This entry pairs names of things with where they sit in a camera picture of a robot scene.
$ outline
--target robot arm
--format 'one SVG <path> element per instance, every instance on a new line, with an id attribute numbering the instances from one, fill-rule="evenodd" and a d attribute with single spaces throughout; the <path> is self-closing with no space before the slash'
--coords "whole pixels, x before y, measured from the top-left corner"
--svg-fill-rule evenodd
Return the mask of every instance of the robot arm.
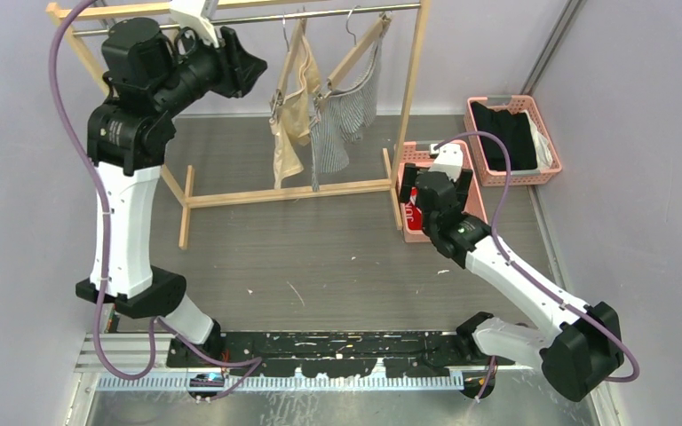
<path id="1" fill-rule="evenodd" d="M 220 353 L 220 326 L 186 295 L 186 280 L 150 264 L 153 198 L 173 118 L 209 91 L 227 98 L 249 93 L 267 64 L 247 53 L 230 28 L 220 35 L 208 20 L 214 0 L 173 0 L 171 14 L 182 29 L 172 43 L 158 23 L 134 18 L 115 24 L 101 52 L 109 94 L 88 120 L 87 153 L 107 190 L 110 264 L 106 303 L 131 318 L 161 316 L 210 354 Z M 96 256 L 89 279 L 75 287 L 95 302 L 104 240 L 98 203 Z"/>
<path id="2" fill-rule="evenodd" d="M 573 305 L 587 312 L 620 339 L 617 313 L 605 303 L 592 307 L 557 287 L 497 237 L 513 263 L 560 296 L 564 303 L 559 305 L 551 300 L 506 262 L 490 226 L 464 213 L 472 171 L 462 169 L 460 151 L 455 144 L 445 145 L 430 169 L 407 164 L 400 201 L 409 201 L 411 188 L 416 188 L 415 204 L 422 210 L 423 232 L 438 252 L 497 288 L 537 328 L 508 324 L 492 314 L 480 312 L 456 332 L 472 355 L 497 356 L 542 371 L 561 395 L 579 401 L 623 363 L 623 354 L 597 329 L 564 306 Z"/>

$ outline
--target clothes hanger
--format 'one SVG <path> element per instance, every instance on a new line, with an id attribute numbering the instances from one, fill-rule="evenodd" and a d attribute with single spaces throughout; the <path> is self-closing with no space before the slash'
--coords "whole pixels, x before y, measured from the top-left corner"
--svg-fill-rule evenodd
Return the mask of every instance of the clothes hanger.
<path id="1" fill-rule="evenodd" d="M 283 36 L 286 38 L 286 20 L 284 21 Z M 286 59 L 283 61 L 283 68 L 281 74 L 278 77 L 278 89 L 272 99 L 272 109 L 275 110 L 283 100 L 283 95 L 286 93 L 286 88 L 289 86 L 289 75 L 291 74 L 291 69 L 294 67 L 294 61 L 297 59 L 299 53 L 299 43 L 302 41 L 301 35 L 305 33 L 307 26 L 307 18 L 303 18 L 297 22 L 294 26 L 294 32 L 291 34 L 291 41 L 286 39 L 286 47 L 289 51 L 286 55 Z"/>
<path id="2" fill-rule="evenodd" d="M 349 14 L 346 15 L 346 32 L 349 33 L 349 34 L 351 34 L 352 37 L 354 37 L 354 45 L 355 45 L 355 46 L 357 45 L 357 35 L 356 35 L 355 33 L 353 33 L 353 32 L 349 29 L 349 19 L 352 18 L 352 13 L 354 13 L 354 10 L 355 10 L 356 8 L 358 8 L 358 7 L 360 7 L 360 6 L 357 4 L 356 6 L 354 6 L 354 7 L 352 8 L 352 10 L 349 11 Z"/>
<path id="3" fill-rule="evenodd" d="M 349 16 L 347 17 L 346 21 L 346 30 L 348 31 L 349 27 L 349 22 L 348 18 L 352 17 L 352 12 L 349 11 Z M 330 73 L 330 76 L 328 77 L 328 89 L 333 90 L 339 83 L 341 83 L 346 76 L 349 74 L 349 71 L 352 70 L 354 67 L 354 64 L 359 62 L 360 58 L 362 57 L 362 54 L 364 54 L 367 49 L 369 49 L 370 45 L 372 45 L 377 39 L 380 38 L 380 35 L 383 34 L 383 32 L 388 28 L 388 26 L 391 23 L 391 18 L 385 14 L 381 13 L 380 16 L 377 18 L 377 21 L 375 24 L 370 27 L 370 29 L 367 30 L 367 33 L 362 36 L 360 41 L 354 45 L 354 47 L 346 53 L 346 56 L 341 60 L 341 63 L 338 64 L 336 69 L 333 70 L 332 73 Z"/>

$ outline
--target metal hanging rod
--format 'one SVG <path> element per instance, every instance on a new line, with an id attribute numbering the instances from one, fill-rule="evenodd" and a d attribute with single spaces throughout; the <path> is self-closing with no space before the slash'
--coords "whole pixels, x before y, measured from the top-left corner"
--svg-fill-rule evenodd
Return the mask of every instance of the metal hanging rod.
<path id="1" fill-rule="evenodd" d="M 419 3 L 412 4 L 391 4 L 388 6 L 374 6 L 374 7 L 358 7 L 354 9 L 353 14 L 360 13 L 376 13 L 388 11 L 408 11 L 411 9 L 419 9 Z M 271 22 L 276 20 L 298 20 L 300 18 L 322 18 L 326 16 L 347 15 L 351 9 L 339 9 L 335 11 L 324 12 L 298 12 L 287 13 L 285 15 L 266 15 L 266 16 L 252 16 L 247 18 L 231 18 L 228 20 L 212 20 L 213 25 L 234 25 L 234 24 L 254 24 L 257 22 Z M 161 30 L 179 29 L 178 24 L 163 24 Z M 75 37 L 92 37 L 105 36 L 108 34 L 108 29 L 91 29 L 86 31 L 75 31 Z"/>

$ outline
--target red object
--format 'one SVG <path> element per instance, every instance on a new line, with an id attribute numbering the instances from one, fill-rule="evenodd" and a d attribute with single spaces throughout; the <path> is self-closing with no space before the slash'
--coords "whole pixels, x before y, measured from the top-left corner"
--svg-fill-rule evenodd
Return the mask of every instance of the red object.
<path id="1" fill-rule="evenodd" d="M 416 188 L 412 188 L 411 199 L 404 204 L 404 213 L 407 215 L 407 228 L 422 231 L 422 210 L 414 206 L 416 202 Z"/>
<path id="2" fill-rule="evenodd" d="M 469 155 L 469 147 L 463 140 L 457 140 L 456 143 L 462 147 L 464 152 L 464 167 L 474 170 L 472 165 L 472 158 Z M 413 162 L 420 167 L 430 167 L 432 165 L 432 158 L 430 158 L 430 150 L 417 151 L 416 142 L 404 142 L 404 154 L 401 163 L 399 164 L 399 180 L 397 185 L 400 185 L 401 179 L 404 175 L 404 163 Z M 412 196 L 416 194 L 415 188 L 412 188 Z M 414 207 L 415 201 L 412 200 L 406 204 L 401 204 L 401 214 L 406 218 L 402 224 L 404 241 L 405 242 L 430 242 L 422 232 L 422 212 Z M 470 215 L 479 217 L 483 222 L 488 221 L 488 215 L 485 214 L 485 206 L 482 205 L 482 193 L 480 186 L 477 185 L 477 179 L 472 179 L 472 184 L 469 185 L 469 197 L 466 199 L 466 208 L 464 211 Z"/>

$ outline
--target wooden rack leg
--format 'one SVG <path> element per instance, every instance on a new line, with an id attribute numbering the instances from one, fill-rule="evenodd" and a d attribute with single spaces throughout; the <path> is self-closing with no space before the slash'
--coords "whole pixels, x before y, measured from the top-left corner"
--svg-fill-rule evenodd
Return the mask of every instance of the wooden rack leg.
<path id="1" fill-rule="evenodd" d="M 404 141 L 407 137 L 409 115 L 411 114 L 411 105 L 414 99 L 416 76 L 419 73 L 419 59 L 422 56 L 424 32 L 427 27 L 427 20 L 430 16 L 431 1 L 432 0 L 419 0 L 419 11 L 416 13 L 414 38 L 412 40 L 411 53 L 409 54 L 407 85 L 404 89 L 404 103 L 401 106 L 401 126 L 399 127 L 399 136 L 396 138 L 396 147 L 393 149 L 393 169 L 396 171 L 398 171 L 399 164 L 404 155 Z M 391 185 L 393 187 L 396 186 L 396 179 L 398 176 L 398 172 L 391 175 Z"/>
<path id="2" fill-rule="evenodd" d="M 184 207 L 186 205 L 184 191 L 182 191 L 176 178 L 171 174 L 171 171 L 165 164 L 161 167 L 161 178 L 163 178 L 163 182 L 171 189 L 171 193 L 174 194 L 174 197 L 176 197 L 178 203 L 181 204 L 181 207 Z"/>
<path id="3" fill-rule="evenodd" d="M 385 174 L 391 179 L 391 157 L 388 156 L 388 148 L 383 148 L 383 164 L 385 164 Z M 396 192 L 396 184 L 391 186 L 391 203 L 393 204 L 393 217 L 396 220 L 396 229 L 399 231 L 403 227 L 401 220 L 401 208 L 399 205 L 399 195 Z"/>
<path id="4" fill-rule="evenodd" d="M 184 204 L 181 206 L 181 228 L 178 232 L 178 247 L 186 250 L 189 245 L 189 219 L 192 215 L 192 208 L 189 207 L 187 199 L 192 196 L 194 190 L 194 167 L 186 166 L 186 181 L 184 184 Z"/>

